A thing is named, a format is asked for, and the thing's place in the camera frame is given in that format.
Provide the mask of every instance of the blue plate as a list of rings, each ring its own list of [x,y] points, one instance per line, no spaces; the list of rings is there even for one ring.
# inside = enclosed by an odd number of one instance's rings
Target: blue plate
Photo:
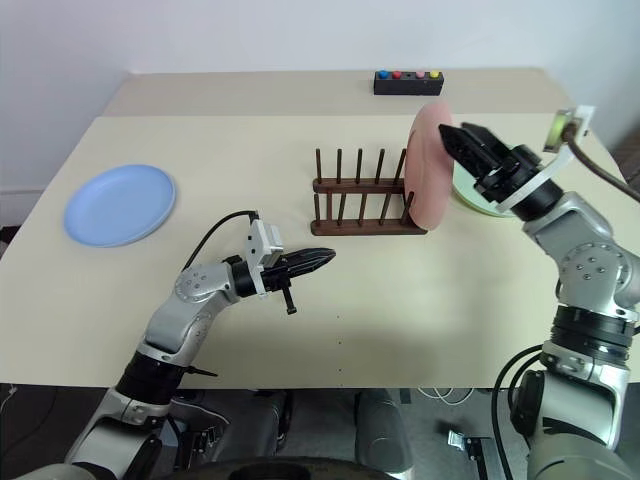
[[[176,189],[159,168],[125,165],[85,183],[67,204],[64,228],[91,247],[116,247],[146,237],[173,208]]]

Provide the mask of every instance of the black cable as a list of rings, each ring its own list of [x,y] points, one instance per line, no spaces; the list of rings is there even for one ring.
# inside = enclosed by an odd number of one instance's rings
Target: black cable
[[[513,367],[520,359],[541,349],[542,345],[535,345],[521,351],[511,358],[511,360],[502,367],[502,370],[500,370],[496,383],[493,386],[493,391],[491,392],[491,427],[493,428],[493,436],[496,439],[496,448],[498,450],[498,456],[500,457],[500,463],[502,463],[502,469],[504,470],[506,480],[513,480],[513,476],[511,475],[511,469],[509,468],[507,454],[504,451],[504,444],[502,443],[502,436],[500,435],[500,425],[498,424],[498,394],[500,393],[500,386],[502,385],[502,380],[504,380],[504,377],[511,367]]]
[[[4,449],[4,451],[2,452],[2,461],[4,461],[4,458],[9,454],[9,452],[14,450],[16,447],[18,447],[22,443],[24,443],[26,440],[28,440],[34,434],[36,434],[38,432],[38,430],[40,430],[40,428],[49,419],[49,416],[51,415],[51,412],[53,412],[53,408],[56,405],[56,400],[57,399],[58,399],[58,387],[55,387],[55,389],[53,391],[53,397],[51,398],[51,404],[49,405],[49,408],[47,409],[47,412],[44,414],[44,417],[42,417],[42,420],[40,420],[40,422],[38,422],[38,424],[33,429],[31,429],[31,431],[29,431],[26,434],[22,435],[20,438],[15,440],[13,443],[9,444],[9,446]]]
[[[524,372],[526,372],[527,369],[531,365],[536,363],[539,359],[540,359],[540,355],[534,355],[533,357],[531,357],[529,360],[527,360],[520,366],[520,368],[516,371],[515,375],[511,379],[511,383],[509,384],[509,390],[507,391],[507,401],[509,402],[509,410],[513,410],[513,394],[516,390],[516,385],[518,384],[520,377],[522,377],[522,375],[524,375]]]
[[[180,467],[181,467],[180,462],[182,460],[182,440],[181,440],[182,432],[178,428],[178,424],[173,418],[173,415],[171,414],[167,415],[167,422],[169,422],[169,426],[171,427],[171,430],[173,430],[173,434],[176,436],[177,448],[176,448],[176,456],[173,460],[173,470],[177,471],[177,470],[180,470]]]
[[[198,244],[196,249],[193,251],[193,253],[189,257],[189,260],[187,260],[187,263],[185,263],[184,267],[182,267],[182,270],[184,271],[191,266],[193,261],[196,259],[196,256],[198,255],[198,253],[200,253],[200,250],[202,250],[202,247],[204,246],[204,244],[207,243],[207,240],[209,240],[209,237],[213,235],[213,232],[215,232],[223,223],[231,220],[232,218],[241,217],[243,215],[247,215],[249,217],[249,222],[253,222],[256,218],[260,218],[260,216],[258,215],[258,212],[256,212],[255,210],[240,210],[238,212],[230,213],[229,215],[224,217],[222,220],[220,220],[218,223],[216,223],[213,227],[211,227],[209,231],[205,234],[205,236],[202,237],[202,240],[200,240],[200,243]]]
[[[577,132],[577,127],[575,124],[570,123],[565,127],[562,131],[562,139],[567,142],[571,153],[573,153],[580,162],[587,167],[591,173],[597,175],[602,180],[607,182],[609,185],[620,190],[622,193],[627,194],[631,198],[633,198],[636,202],[640,203],[640,193],[636,192],[633,188],[629,187],[622,180],[618,180],[616,177],[607,172],[600,165],[595,163],[593,160],[589,158],[589,156],[582,151],[582,149],[578,146],[575,140]]]

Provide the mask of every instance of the light green plate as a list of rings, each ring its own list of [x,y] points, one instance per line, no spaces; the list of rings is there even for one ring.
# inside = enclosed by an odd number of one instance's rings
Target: light green plate
[[[485,215],[491,215],[493,217],[514,217],[515,215],[511,211],[500,213],[496,210],[496,203],[489,203],[473,188],[476,181],[459,164],[455,164],[453,167],[453,190],[458,197],[472,209],[484,213]]]

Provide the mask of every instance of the wooden peg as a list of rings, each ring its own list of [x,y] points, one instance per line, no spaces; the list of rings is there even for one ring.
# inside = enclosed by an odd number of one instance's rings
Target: wooden peg
[[[376,183],[380,182],[380,172],[382,171],[382,161],[384,160],[384,148],[380,149],[380,156],[378,157],[378,168],[376,169]]]
[[[320,221],[320,195],[317,193],[313,194],[313,204],[316,207],[316,222]]]
[[[322,166],[320,165],[320,149],[316,148],[316,171],[318,174],[318,183],[322,183]]]
[[[327,193],[327,220],[333,219],[333,205],[332,205],[332,197],[330,193]]]
[[[342,180],[342,149],[338,149],[338,165],[336,169],[336,183]]]
[[[400,174],[402,173],[402,167],[404,166],[404,157],[407,155],[407,149],[403,148],[402,153],[400,154],[400,161],[398,162],[398,168],[396,168],[396,176],[393,177],[393,184],[396,185],[398,180],[400,179]]]
[[[391,200],[391,194],[387,193],[384,196],[384,203],[382,204],[382,213],[380,214],[380,220],[378,223],[384,225],[384,218],[387,216],[387,209],[389,208],[389,201]]]
[[[344,214],[344,202],[347,200],[347,194],[340,195],[340,209],[338,210],[338,225],[342,225],[342,215]]]
[[[358,149],[358,163],[356,165],[356,184],[360,183],[360,170],[362,170],[362,149]]]
[[[364,206],[367,204],[367,194],[362,194],[362,200],[360,200],[360,214],[358,215],[358,225],[362,226],[364,219]]]
[[[402,217],[400,217],[401,224],[407,223],[407,219],[409,218],[409,209],[411,208],[411,202],[413,202],[413,192],[409,192],[409,197],[407,198],[407,201],[404,204]]]

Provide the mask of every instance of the black box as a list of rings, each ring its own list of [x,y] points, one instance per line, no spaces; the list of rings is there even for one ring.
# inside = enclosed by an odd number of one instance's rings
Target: black box
[[[393,74],[400,73],[400,78],[393,78]],[[440,95],[444,84],[444,75],[432,78],[431,72],[425,72],[423,78],[418,78],[416,72],[386,72],[380,70],[373,79],[374,95]]]

